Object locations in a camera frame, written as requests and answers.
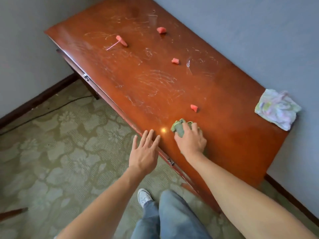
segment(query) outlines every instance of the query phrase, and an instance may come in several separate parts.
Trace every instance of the power cord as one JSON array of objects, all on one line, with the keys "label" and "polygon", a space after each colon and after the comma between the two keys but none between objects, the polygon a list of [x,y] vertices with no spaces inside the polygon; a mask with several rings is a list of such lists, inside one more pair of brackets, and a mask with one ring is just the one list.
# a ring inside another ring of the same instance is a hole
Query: power cord
[{"label": "power cord", "polygon": [[15,126],[14,128],[11,128],[10,130],[7,130],[7,131],[5,131],[5,132],[3,132],[3,133],[0,133],[0,136],[5,135],[6,133],[11,132],[11,131],[13,131],[14,129],[17,129],[18,127],[21,127],[22,125],[24,125],[24,124],[26,124],[26,123],[28,123],[28,122],[31,122],[31,121],[33,121],[33,120],[35,120],[35,119],[37,119],[37,118],[40,118],[40,117],[42,117],[42,116],[45,116],[45,115],[47,115],[47,114],[49,114],[49,113],[51,113],[51,112],[54,112],[54,111],[56,111],[56,110],[59,110],[59,109],[61,109],[62,107],[66,106],[67,104],[70,104],[70,103],[72,103],[72,102],[74,102],[74,101],[77,101],[77,100],[80,100],[80,99],[83,99],[83,98],[88,98],[88,97],[93,97],[93,96],[84,96],[84,97],[80,97],[80,98],[74,99],[74,100],[72,100],[72,101],[69,101],[68,103],[66,103],[66,104],[64,104],[64,105],[62,105],[62,106],[60,106],[60,107],[58,107],[58,108],[56,108],[56,109],[53,109],[52,111],[49,111],[49,112],[44,113],[44,114],[42,114],[42,115],[40,115],[40,116],[34,117],[34,118],[30,119],[30,120],[27,120],[27,121],[24,122],[24,123],[21,123],[21,124],[18,125],[18,126]]}]

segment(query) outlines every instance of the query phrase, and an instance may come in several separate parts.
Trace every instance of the hand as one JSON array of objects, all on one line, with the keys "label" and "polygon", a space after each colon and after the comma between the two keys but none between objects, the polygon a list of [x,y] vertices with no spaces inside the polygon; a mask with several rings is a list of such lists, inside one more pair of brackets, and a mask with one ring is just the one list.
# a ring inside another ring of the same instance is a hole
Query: hand
[{"label": "hand", "polygon": [[191,158],[196,153],[203,153],[207,140],[203,137],[202,130],[198,129],[197,123],[193,123],[192,129],[189,128],[186,122],[182,123],[184,135],[182,138],[175,132],[175,141],[181,153],[185,156],[186,160],[190,163]]},{"label": "hand", "polygon": [[160,142],[160,135],[158,135],[152,144],[152,136],[154,130],[145,131],[139,146],[137,147],[137,135],[133,138],[132,151],[129,159],[129,168],[138,169],[143,175],[152,172],[157,165],[158,152],[156,148]]}]

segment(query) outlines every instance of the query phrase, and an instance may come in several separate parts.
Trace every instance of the person's right arm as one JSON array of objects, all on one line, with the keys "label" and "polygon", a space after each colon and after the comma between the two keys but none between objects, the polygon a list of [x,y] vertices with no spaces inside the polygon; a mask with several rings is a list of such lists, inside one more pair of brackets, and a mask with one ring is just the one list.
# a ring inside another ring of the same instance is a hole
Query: person's right arm
[{"label": "person's right arm", "polygon": [[186,160],[201,175],[223,213],[246,239],[315,239],[300,221],[271,198],[203,155],[206,140],[197,124],[175,140]]}]

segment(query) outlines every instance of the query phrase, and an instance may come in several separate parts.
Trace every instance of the white sneaker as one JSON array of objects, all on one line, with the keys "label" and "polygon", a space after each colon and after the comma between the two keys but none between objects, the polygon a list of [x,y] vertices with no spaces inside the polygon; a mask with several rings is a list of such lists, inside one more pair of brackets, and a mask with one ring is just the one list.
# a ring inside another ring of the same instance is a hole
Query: white sneaker
[{"label": "white sneaker", "polygon": [[151,194],[146,189],[139,189],[138,202],[140,203],[141,207],[144,208],[144,205],[148,201],[153,201]]}]

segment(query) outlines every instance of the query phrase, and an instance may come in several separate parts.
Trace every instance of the jeans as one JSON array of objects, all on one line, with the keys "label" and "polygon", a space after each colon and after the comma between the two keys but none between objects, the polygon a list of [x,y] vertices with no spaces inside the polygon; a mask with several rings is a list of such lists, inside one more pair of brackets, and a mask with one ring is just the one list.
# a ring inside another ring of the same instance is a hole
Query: jeans
[{"label": "jeans", "polygon": [[162,193],[159,206],[155,201],[144,205],[144,213],[131,239],[212,239],[186,201],[172,190]]}]

